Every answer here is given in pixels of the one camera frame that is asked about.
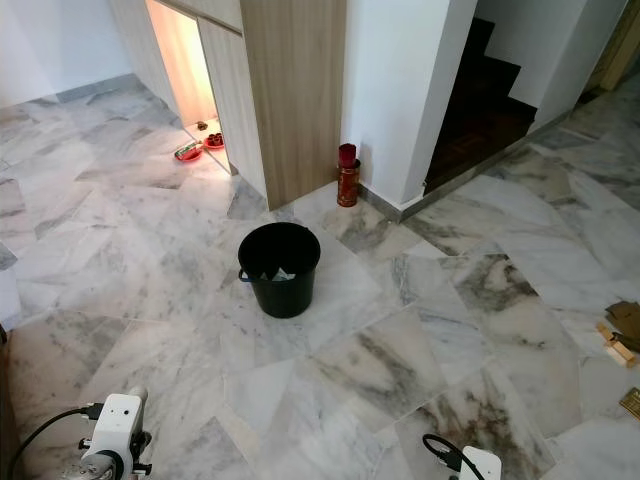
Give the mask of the red oval dish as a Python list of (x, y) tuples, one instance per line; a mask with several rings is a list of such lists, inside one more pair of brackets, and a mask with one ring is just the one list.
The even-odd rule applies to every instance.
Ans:
[(188, 143), (186, 146), (179, 147), (178, 150), (174, 152), (173, 156), (178, 163), (195, 163), (195, 161), (201, 159), (204, 152), (204, 143), (192, 142)]

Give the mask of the black plastic bucket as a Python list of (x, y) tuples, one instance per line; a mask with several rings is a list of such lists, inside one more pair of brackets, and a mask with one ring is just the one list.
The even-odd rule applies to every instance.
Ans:
[[(311, 305), (321, 246), (307, 227), (289, 221), (274, 221), (253, 229), (237, 250), (239, 279), (251, 285), (262, 311), (288, 319), (301, 315)], [(292, 282), (265, 282), (262, 274), (284, 268), (296, 273)]]

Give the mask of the light wooden cabinet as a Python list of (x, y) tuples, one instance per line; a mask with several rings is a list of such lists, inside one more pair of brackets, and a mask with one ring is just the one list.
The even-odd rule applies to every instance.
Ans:
[(337, 178), (347, 0), (108, 0), (143, 86), (271, 209)]

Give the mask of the red cylindrical canister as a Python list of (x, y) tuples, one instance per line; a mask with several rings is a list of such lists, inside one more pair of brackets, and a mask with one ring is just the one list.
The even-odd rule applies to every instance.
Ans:
[(339, 147), (337, 204), (349, 209), (358, 201), (358, 182), (360, 182), (360, 160), (357, 147), (353, 143), (343, 143)]

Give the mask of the dark wooden staircase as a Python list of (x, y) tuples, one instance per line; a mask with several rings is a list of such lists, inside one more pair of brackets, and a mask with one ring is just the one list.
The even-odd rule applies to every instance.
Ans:
[(426, 193), (525, 137), (534, 122), (534, 106), (509, 96), (520, 65), (486, 55), (494, 29), (490, 20), (472, 19), (424, 180)]

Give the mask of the small light wooden piece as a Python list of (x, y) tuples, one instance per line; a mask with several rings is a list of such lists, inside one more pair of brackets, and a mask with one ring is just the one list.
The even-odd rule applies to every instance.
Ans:
[(640, 340), (613, 330), (604, 323), (595, 325), (595, 329), (604, 339), (603, 348), (623, 369), (632, 369), (640, 365)]

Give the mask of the wooden door frame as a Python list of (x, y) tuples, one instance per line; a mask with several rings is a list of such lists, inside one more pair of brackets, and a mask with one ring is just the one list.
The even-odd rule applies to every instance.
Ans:
[(582, 92), (613, 91), (637, 56), (640, 56), (640, 0), (628, 0)]

